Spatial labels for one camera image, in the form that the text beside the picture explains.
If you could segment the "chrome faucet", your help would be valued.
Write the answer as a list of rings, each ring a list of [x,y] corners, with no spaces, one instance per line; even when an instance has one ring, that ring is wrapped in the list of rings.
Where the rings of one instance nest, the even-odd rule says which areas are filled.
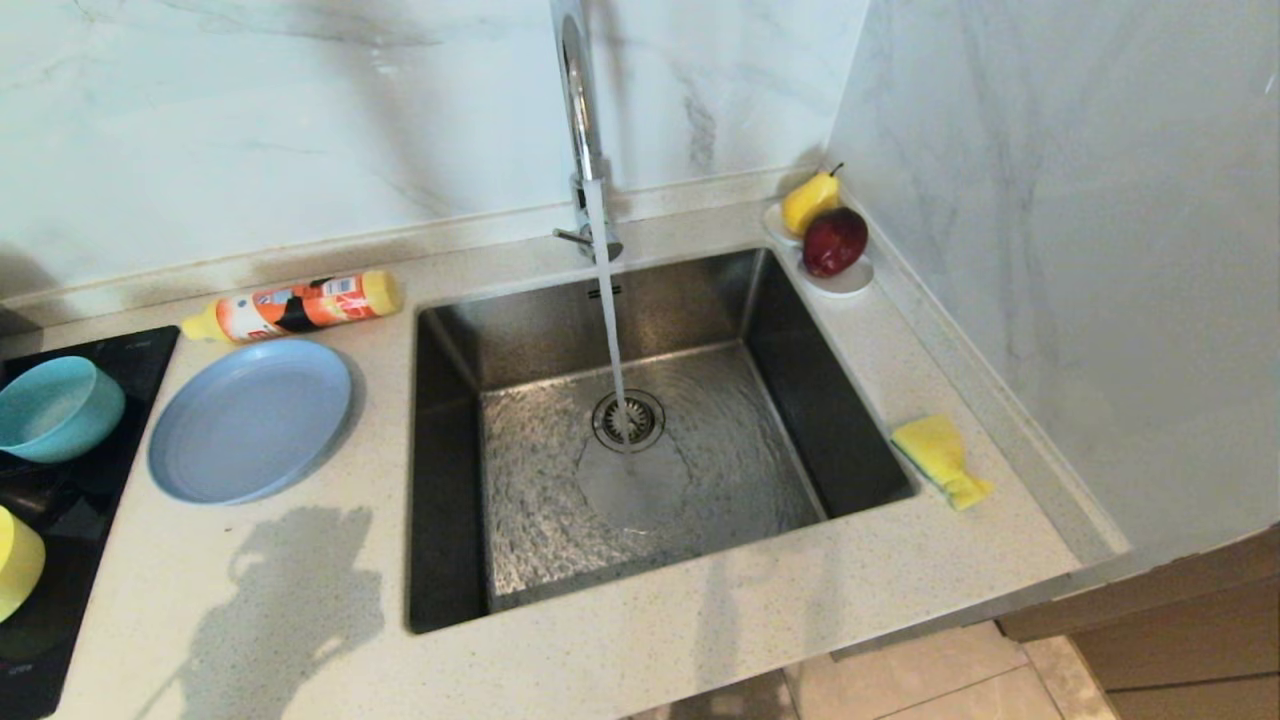
[[[549,0],[549,8],[573,159],[570,188],[579,223],[577,231],[556,231],[554,234],[576,243],[581,254],[593,258],[593,215],[586,188],[591,181],[605,179],[605,159],[595,118],[589,24],[582,0]]]

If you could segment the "yellow sponge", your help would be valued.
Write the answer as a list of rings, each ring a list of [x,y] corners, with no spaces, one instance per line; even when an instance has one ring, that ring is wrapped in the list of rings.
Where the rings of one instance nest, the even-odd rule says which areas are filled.
[[[969,473],[965,441],[946,414],[902,424],[891,433],[890,441],[956,511],[975,506],[995,491],[992,483]]]

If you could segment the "orange dish soap bottle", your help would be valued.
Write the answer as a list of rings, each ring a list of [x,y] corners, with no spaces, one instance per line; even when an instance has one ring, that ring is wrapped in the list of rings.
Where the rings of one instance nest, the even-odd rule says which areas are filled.
[[[180,323],[193,341],[247,345],[389,316],[403,307],[397,279],[370,270],[219,299]]]

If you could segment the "gray plate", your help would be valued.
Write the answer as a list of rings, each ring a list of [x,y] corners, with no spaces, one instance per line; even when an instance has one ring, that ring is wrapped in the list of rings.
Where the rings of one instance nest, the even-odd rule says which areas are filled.
[[[248,503],[301,482],[337,448],[355,382],[334,350],[276,340],[236,350],[188,380],[164,409],[148,470],[170,498]]]

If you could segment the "teal bowl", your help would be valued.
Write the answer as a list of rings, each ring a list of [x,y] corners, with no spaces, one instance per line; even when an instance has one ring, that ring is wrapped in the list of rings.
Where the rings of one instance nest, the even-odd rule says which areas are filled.
[[[55,357],[0,389],[0,452],[40,464],[101,445],[125,411],[122,387],[86,357]]]

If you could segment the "yellow-green bowl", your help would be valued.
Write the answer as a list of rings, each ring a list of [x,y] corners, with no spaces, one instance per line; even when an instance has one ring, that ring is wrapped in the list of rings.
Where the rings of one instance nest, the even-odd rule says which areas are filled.
[[[44,573],[44,539],[9,509],[0,506],[0,623],[29,598]]]

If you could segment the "metal sink drain strainer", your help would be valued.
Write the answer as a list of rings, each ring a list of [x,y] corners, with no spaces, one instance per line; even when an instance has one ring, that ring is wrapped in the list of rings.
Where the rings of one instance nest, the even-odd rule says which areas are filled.
[[[602,398],[591,414],[596,439],[618,454],[641,452],[652,447],[666,427],[666,410],[653,395],[627,388],[622,396]]]

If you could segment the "stainless steel sink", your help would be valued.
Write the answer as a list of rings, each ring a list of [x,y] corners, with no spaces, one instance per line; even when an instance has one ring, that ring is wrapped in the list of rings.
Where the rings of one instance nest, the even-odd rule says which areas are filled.
[[[625,389],[666,410],[630,459],[591,428],[614,393],[596,279],[420,311],[410,630],[913,496],[788,269],[746,249],[613,274]]]

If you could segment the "running water stream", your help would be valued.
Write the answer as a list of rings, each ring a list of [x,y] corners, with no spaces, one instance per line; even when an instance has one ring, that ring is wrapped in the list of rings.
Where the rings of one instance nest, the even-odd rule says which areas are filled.
[[[614,386],[616,406],[613,418],[620,421],[617,424],[617,432],[623,448],[622,454],[626,459],[630,459],[634,454],[634,448],[628,437],[630,416],[625,395],[625,374],[621,363],[614,295],[612,292],[611,255],[608,249],[609,234],[605,218],[603,181],[584,179],[582,191],[586,200],[588,223],[591,231],[598,286],[602,295],[602,311],[605,320],[605,337],[611,356],[611,374]]]

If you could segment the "small white fruit dish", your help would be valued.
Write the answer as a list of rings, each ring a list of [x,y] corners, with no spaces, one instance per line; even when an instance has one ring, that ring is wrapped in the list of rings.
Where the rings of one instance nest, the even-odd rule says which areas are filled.
[[[762,224],[774,245],[782,250],[787,261],[796,268],[801,281],[805,281],[817,293],[828,299],[852,297],[867,290],[874,279],[874,266],[868,255],[838,275],[819,278],[812,275],[803,263],[803,242],[790,233],[782,220],[781,204],[771,204],[763,213]]]

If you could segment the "dark red apple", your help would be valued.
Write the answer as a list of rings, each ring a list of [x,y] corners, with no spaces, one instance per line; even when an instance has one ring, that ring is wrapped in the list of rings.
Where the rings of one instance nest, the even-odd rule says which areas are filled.
[[[801,260],[809,275],[836,277],[865,252],[870,231],[865,218],[850,208],[820,213],[806,228]]]

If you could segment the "yellow pear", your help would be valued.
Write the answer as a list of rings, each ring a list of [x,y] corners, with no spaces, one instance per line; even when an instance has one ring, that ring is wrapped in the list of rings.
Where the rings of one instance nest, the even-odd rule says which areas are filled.
[[[842,169],[844,163],[840,163],[828,172],[817,173],[783,197],[780,209],[788,233],[801,238],[822,213],[840,206],[838,173]]]

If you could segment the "light wooden cabinet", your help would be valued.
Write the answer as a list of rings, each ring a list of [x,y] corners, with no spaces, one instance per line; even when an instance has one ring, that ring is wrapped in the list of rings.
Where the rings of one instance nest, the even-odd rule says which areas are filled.
[[[997,624],[1065,641],[1121,720],[1280,720],[1280,523]]]

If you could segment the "black induction cooktop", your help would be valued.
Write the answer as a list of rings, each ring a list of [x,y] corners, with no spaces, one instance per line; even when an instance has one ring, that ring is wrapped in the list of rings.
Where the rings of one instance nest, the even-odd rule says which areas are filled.
[[[0,452],[0,506],[44,541],[44,571],[0,623],[0,720],[42,720],[58,707],[76,638],[141,437],[179,338],[174,325],[6,359],[8,379],[63,356],[82,356],[125,396],[119,425],[86,455],[38,465]]]

